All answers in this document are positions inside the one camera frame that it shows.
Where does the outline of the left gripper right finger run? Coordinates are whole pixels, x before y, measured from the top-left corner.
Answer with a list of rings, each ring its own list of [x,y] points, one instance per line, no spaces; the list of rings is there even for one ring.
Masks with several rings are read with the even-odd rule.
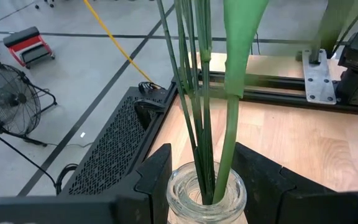
[[[358,223],[358,192],[336,192],[236,143],[249,223]]]

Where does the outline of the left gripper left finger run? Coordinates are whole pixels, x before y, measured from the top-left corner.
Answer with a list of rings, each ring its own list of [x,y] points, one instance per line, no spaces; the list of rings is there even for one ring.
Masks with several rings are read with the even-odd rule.
[[[172,146],[99,195],[0,197],[0,223],[166,223]]]

